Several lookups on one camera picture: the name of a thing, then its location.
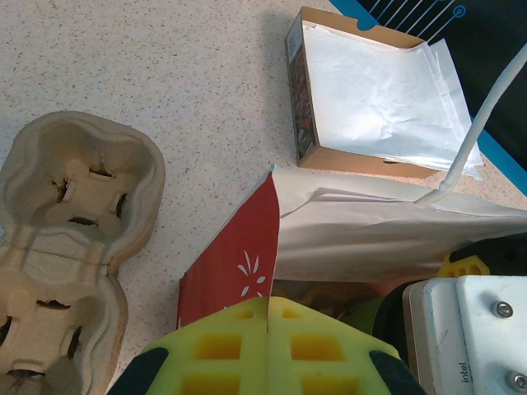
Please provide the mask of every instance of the molded pulp tray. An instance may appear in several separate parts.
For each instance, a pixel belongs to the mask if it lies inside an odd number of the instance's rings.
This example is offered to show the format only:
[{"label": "molded pulp tray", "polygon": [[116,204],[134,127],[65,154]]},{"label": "molded pulp tray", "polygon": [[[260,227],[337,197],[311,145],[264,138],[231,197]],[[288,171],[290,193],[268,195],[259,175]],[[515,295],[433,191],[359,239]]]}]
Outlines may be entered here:
[{"label": "molded pulp tray", "polygon": [[119,265],[152,233],[165,182],[156,145],[75,112],[23,128],[0,172],[0,393],[98,395],[128,306]]}]

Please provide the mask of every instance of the granite countertop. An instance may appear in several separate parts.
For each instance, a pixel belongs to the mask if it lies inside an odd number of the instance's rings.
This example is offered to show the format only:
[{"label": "granite countertop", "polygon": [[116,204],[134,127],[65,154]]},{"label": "granite countertop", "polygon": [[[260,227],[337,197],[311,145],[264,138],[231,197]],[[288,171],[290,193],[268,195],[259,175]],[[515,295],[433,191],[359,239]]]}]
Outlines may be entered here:
[{"label": "granite countertop", "polygon": [[[303,5],[334,11],[327,0],[1,5],[0,163],[26,123],[61,109],[131,125],[165,157],[156,228],[119,273],[129,321],[118,372],[175,329],[178,280],[259,177],[296,165],[284,37]],[[488,160],[481,174],[456,190],[527,209]]]}]

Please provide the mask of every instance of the cardboard box flap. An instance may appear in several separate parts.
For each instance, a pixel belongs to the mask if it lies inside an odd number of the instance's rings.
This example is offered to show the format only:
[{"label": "cardboard box flap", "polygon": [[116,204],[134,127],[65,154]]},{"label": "cardboard box flap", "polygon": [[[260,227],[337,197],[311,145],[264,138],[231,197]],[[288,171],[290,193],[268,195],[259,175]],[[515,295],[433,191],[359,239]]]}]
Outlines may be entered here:
[{"label": "cardboard box flap", "polygon": [[422,39],[407,35],[400,31],[392,30],[388,27],[375,26],[369,30],[360,30],[357,27],[358,20],[348,16],[333,14],[314,8],[303,7],[301,16],[304,21],[309,21],[331,27],[333,29],[345,31],[352,35],[358,35],[365,39],[374,40],[383,44],[391,45],[396,48],[412,48],[420,43]]},{"label": "cardboard box flap", "polygon": [[180,283],[178,326],[233,304],[269,297],[280,211],[272,174],[244,202]]}]

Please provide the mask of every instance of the white tissue paper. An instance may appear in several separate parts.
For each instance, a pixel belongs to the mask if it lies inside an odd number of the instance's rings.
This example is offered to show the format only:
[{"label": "white tissue paper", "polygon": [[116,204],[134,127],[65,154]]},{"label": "white tissue paper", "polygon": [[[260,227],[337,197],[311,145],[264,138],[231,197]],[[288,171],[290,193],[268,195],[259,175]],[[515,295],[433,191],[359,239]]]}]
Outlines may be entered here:
[{"label": "white tissue paper", "polygon": [[[304,26],[319,143],[447,171],[470,116],[444,40],[396,49],[323,26]],[[463,173],[481,179],[477,146]]]}]

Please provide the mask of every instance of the yellow foam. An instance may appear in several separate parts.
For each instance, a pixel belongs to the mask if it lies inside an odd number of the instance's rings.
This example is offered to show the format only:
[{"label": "yellow foam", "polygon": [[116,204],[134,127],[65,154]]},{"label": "yellow foam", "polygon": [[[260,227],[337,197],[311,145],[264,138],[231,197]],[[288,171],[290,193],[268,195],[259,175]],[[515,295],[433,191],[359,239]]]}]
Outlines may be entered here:
[{"label": "yellow foam", "polygon": [[450,255],[448,255],[441,265],[438,277],[461,277],[465,274],[477,274],[488,276],[491,274],[490,269],[479,259],[473,255],[460,261],[452,263]]},{"label": "yellow foam", "polygon": [[173,332],[148,395],[389,395],[368,353],[390,345],[287,299],[246,300]]}]

